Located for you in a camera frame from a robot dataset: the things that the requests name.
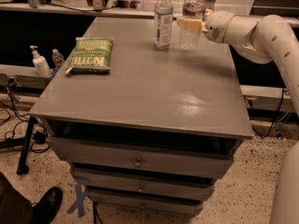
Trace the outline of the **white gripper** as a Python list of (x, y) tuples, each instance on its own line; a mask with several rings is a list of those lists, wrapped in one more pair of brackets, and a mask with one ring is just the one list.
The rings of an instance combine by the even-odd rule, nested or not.
[(180, 29), (194, 35), (200, 35), (204, 30), (206, 38), (216, 43), (234, 44), (227, 30), (235, 14), (228, 11), (215, 11), (206, 8), (204, 12), (205, 22), (200, 19), (177, 17), (177, 25)]

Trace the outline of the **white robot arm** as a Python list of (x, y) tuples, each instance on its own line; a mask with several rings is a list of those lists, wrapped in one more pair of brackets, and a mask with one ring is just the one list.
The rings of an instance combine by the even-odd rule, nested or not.
[[(232, 46), (254, 62), (276, 64), (299, 114), (299, 41), (291, 26), (279, 15), (255, 21), (228, 11), (204, 12), (202, 18), (179, 16), (177, 26), (210, 41)], [(299, 224), (299, 143), (295, 143), (281, 163), (270, 224)]]

